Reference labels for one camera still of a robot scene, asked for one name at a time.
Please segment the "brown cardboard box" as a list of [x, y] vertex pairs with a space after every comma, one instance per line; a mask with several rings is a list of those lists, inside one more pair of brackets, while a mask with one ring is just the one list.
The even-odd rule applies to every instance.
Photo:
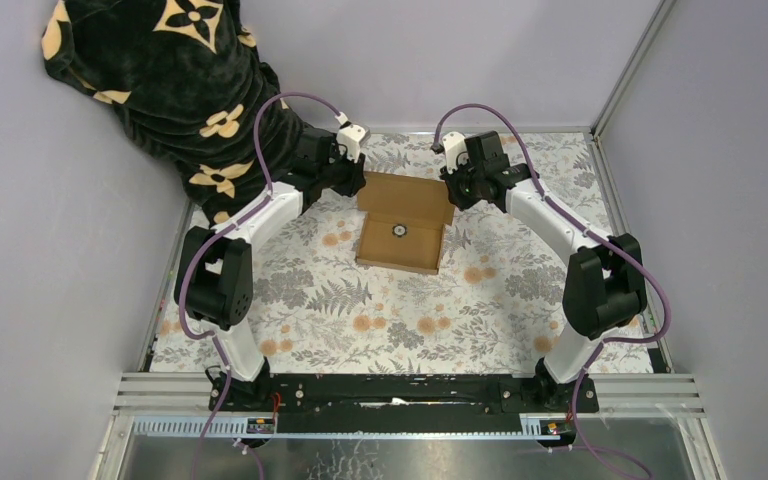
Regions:
[[365, 219], [356, 250], [361, 265], [439, 273], [446, 228], [455, 206], [444, 182], [367, 172], [357, 194]]

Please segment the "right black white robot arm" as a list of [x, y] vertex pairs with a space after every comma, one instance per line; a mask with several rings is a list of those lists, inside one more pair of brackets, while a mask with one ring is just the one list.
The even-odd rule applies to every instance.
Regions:
[[562, 308], [567, 321], [557, 345], [539, 367], [535, 402], [557, 412], [573, 398], [572, 382], [597, 346], [646, 309], [645, 279], [637, 269], [639, 242], [611, 236], [569, 210], [540, 182], [527, 162], [512, 164], [500, 135], [446, 134], [432, 146], [445, 157], [440, 178], [450, 202], [467, 210], [481, 201], [530, 228], [567, 268]]

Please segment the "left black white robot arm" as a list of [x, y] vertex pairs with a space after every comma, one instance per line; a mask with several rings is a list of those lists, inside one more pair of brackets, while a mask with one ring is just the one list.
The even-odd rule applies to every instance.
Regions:
[[232, 398], [248, 411], [269, 401], [266, 360], [247, 319], [254, 300], [253, 257], [326, 190], [352, 197], [365, 185], [367, 128], [347, 123], [335, 134], [303, 131], [290, 169], [236, 215], [184, 239], [174, 293], [179, 323], [193, 340], [213, 343], [220, 369], [235, 380]]

